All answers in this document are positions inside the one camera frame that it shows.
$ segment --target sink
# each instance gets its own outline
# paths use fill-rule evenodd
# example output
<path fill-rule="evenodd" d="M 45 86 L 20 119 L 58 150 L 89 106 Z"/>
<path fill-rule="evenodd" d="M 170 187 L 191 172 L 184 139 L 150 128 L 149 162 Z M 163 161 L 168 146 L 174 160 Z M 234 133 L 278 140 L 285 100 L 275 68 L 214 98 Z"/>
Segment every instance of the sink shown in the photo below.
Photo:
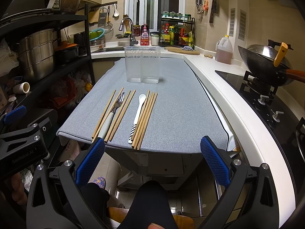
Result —
<path fill-rule="evenodd" d="M 112 47 L 112 48 L 103 48 L 103 49 L 98 49 L 92 53 L 98 53 L 98 52 L 114 52 L 114 51 L 124 51 L 124 47 Z"/>

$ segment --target white ladle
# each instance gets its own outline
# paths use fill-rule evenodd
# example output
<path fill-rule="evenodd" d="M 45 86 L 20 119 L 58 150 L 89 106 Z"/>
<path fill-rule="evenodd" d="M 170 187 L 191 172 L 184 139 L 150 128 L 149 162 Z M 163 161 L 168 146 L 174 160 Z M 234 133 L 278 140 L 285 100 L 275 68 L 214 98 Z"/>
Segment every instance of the white ladle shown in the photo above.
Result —
<path fill-rule="evenodd" d="M 116 9 L 116 6 L 117 6 L 117 4 L 115 3 L 114 4 L 114 14 L 113 14 L 113 17 L 118 17 L 120 15 L 119 12 Z"/>
<path fill-rule="evenodd" d="M 138 119 L 140 117 L 141 109 L 142 109 L 142 106 L 143 106 L 143 103 L 145 102 L 145 100 L 146 100 L 146 95 L 140 94 L 139 95 L 139 107 L 138 107 L 137 113 L 135 114 L 135 120 L 132 125 L 132 130 L 131 130 L 129 138 L 128 138 L 128 144 L 132 144 L 132 136 L 135 132 L 135 128 L 137 127 Z"/>

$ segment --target orange pot lid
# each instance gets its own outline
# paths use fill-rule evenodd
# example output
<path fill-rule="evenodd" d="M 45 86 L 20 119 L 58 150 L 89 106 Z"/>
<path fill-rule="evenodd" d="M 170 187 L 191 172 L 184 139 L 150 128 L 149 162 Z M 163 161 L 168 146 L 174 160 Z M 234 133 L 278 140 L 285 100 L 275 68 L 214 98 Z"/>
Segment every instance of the orange pot lid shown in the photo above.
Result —
<path fill-rule="evenodd" d="M 59 51 L 59 50 L 62 50 L 62 49 L 66 49 L 66 48 L 68 48 L 68 47 L 72 47 L 72 46 L 76 46 L 76 45 L 78 45 L 78 44 L 75 44 L 75 43 L 68 43 L 68 41 L 62 41 L 61 42 L 61 45 L 60 46 L 58 46 L 58 47 L 56 47 L 55 48 L 55 51 Z"/>

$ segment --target wooden stool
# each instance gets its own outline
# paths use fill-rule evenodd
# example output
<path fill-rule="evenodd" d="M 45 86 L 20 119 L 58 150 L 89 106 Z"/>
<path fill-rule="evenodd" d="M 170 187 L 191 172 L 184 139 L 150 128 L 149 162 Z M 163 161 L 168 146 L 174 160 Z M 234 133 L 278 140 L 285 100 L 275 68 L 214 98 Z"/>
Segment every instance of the wooden stool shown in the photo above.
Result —
<path fill-rule="evenodd" d="M 116 207 L 108 207 L 108 217 L 117 221 L 118 223 L 122 223 L 124 218 L 126 217 L 129 209 L 125 208 L 116 208 Z M 194 221 L 192 218 L 182 215 L 173 215 L 173 218 L 179 229 L 194 229 Z"/>

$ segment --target hand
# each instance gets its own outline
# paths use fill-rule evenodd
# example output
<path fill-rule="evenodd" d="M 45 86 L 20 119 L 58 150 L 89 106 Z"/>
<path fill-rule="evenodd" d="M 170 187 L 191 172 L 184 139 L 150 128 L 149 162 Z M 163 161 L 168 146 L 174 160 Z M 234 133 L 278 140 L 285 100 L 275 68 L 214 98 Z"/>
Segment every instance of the hand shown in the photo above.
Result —
<path fill-rule="evenodd" d="M 11 185 L 13 187 L 13 200 L 19 205 L 25 205 L 27 203 L 27 196 L 24 192 L 23 183 L 21 181 L 21 175 L 19 172 L 11 177 Z"/>
<path fill-rule="evenodd" d="M 159 226 L 157 224 L 151 223 L 147 229 L 164 229 L 162 226 Z"/>

